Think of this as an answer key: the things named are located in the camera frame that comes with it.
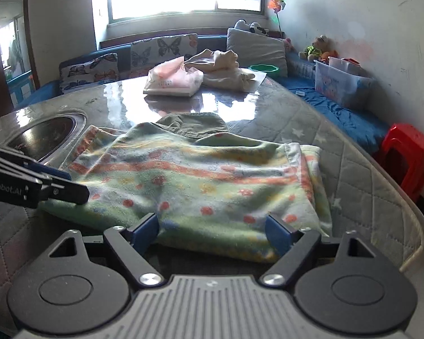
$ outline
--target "black round glass plate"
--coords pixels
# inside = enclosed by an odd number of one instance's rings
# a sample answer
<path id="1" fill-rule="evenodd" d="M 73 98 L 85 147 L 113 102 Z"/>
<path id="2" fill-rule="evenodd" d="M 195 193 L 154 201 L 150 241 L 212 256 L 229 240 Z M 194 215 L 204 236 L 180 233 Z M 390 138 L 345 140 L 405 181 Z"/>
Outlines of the black round glass plate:
<path id="1" fill-rule="evenodd" d="M 8 146 L 41 161 L 57 150 L 74 128 L 75 120 L 70 117 L 52 118 L 21 133 Z"/>

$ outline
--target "white paper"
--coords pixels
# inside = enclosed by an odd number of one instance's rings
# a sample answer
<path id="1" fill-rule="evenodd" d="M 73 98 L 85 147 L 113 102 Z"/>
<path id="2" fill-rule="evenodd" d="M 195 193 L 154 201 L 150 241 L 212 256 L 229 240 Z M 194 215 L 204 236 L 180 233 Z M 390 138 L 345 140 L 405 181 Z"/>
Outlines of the white paper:
<path id="1" fill-rule="evenodd" d="M 256 90 L 258 90 L 259 86 L 262 84 L 267 75 L 267 73 L 263 73 L 262 71 L 253 71 L 250 69 L 243 68 L 241 68 L 241 70 L 246 74 L 254 74 L 254 79 L 249 80 L 249 83 L 244 89 L 245 93 L 254 93 Z"/>

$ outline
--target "orange stripe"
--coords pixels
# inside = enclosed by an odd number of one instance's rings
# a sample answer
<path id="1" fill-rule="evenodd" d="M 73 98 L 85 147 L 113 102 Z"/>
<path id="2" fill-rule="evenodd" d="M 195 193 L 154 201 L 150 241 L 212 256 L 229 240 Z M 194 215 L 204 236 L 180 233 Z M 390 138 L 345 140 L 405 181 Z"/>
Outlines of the orange stripe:
<path id="1" fill-rule="evenodd" d="M 205 177 L 208 179 L 213 179 L 223 182 L 231 182 L 237 184 L 270 184 L 270 185 L 290 185 L 296 181 L 298 178 L 296 176 L 286 176 L 286 177 L 238 177 L 229 173 L 218 173 L 205 170 L 198 170 L 196 168 L 187 168 L 179 166 L 177 164 L 163 162 L 159 160 L 152 160 L 142 163 L 112 163 L 112 164 L 98 164 L 93 168 L 88 169 L 85 166 L 82 166 L 78 163 L 72 163 L 69 166 L 70 170 L 77 172 L 78 174 L 86 175 L 87 173 L 106 173 L 106 172 L 140 172 L 146 170 L 165 170 L 173 171 L 176 173 L 182 173 L 189 176 L 195 177 Z"/>

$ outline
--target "red plastic stool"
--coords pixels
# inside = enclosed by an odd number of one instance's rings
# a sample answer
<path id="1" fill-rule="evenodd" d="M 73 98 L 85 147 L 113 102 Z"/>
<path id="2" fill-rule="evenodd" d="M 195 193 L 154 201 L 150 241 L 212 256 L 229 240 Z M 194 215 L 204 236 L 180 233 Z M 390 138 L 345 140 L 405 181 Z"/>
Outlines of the red plastic stool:
<path id="1" fill-rule="evenodd" d="M 394 124 L 375 159 L 416 202 L 424 187 L 424 134 L 410 124 Z"/>

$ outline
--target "gray pillow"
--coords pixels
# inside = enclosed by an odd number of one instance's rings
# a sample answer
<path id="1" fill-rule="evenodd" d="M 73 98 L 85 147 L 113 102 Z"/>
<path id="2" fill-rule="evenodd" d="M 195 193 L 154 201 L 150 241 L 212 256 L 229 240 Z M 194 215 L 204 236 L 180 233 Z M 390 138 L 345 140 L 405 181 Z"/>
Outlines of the gray pillow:
<path id="1" fill-rule="evenodd" d="M 229 28 L 226 49 L 238 54 L 240 67 L 275 65 L 280 76 L 287 76 L 286 50 L 281 40 Z"/>

